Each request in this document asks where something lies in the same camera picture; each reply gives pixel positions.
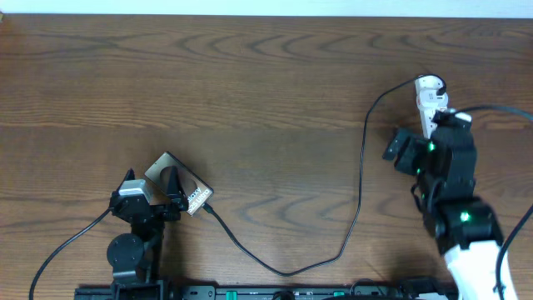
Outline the Galaxy smartphone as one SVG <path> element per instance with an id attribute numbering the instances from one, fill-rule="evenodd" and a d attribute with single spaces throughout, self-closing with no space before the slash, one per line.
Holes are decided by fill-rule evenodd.
<path id="1" fill-rule="evenodd" d="M 167 172 L 172 166 L 176 166 L 179 172 L 183 194 L 188 202 L 187 213 L 193 216 L 213 196 L 214 190 L 170 152 L 164 152 L 145 171 L 145 177 L 166 194 Z"/>

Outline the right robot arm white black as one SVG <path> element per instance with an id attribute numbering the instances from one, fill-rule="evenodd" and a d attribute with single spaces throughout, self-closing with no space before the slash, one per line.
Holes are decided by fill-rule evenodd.
<path id="1" fill-rule="evenodd" d="M 395 130 L 383 157 L 415 177 L 411 192 L 426 231 L 464 299 L 515 299 L 504 237 L 492 207 L 475 194 L 472 118 L 438 111 L 425 135 Z"/>

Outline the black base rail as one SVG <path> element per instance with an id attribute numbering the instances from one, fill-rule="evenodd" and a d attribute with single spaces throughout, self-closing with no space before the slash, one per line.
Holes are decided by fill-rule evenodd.
<path id="1" fill-rule="evenodd" d="M 457 289 L 438 282 L 433 277 L 416 277 L 399 283 L 376 282 L 369 278 L 350 286 L 217 286 L 173 285 L 160 281 L 155 284 L 121 287 L 79 287 L 75 300 L 98 299 L 168 299 L 168 300 L 315 300 L 315 299 L 442 299 L 460 298 Z"/>

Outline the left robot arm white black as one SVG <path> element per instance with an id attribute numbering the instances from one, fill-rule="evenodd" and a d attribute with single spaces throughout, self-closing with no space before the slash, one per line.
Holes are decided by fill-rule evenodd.
<path id="1" fill-rule="evenodd" d="M 131 232 L 115 237 L 107 248 L 112 266 L 113 299 L 173 299 L 175 292 L 168 279 L 159 275 L 165 225 L 178 221 L 188 209 L 186 194 L 176 167 L 162 172 L 167 204 L 151 205 L 152 192 L 133 170 L 127 174 L 109 202 L 110 213 L 130 224 Z"/>

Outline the white power strip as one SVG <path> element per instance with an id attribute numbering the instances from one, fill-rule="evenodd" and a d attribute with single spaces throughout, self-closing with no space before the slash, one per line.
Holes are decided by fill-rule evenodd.
<path id="1" fill-rule="evenodd" d="M 445 81 L 434 74 L 420 75 L 415 80 L 416 106 L 420 113 L 422 134 L 429 139 L 436 130 L 433 117 L 445 111 L 448 105 Z"/>

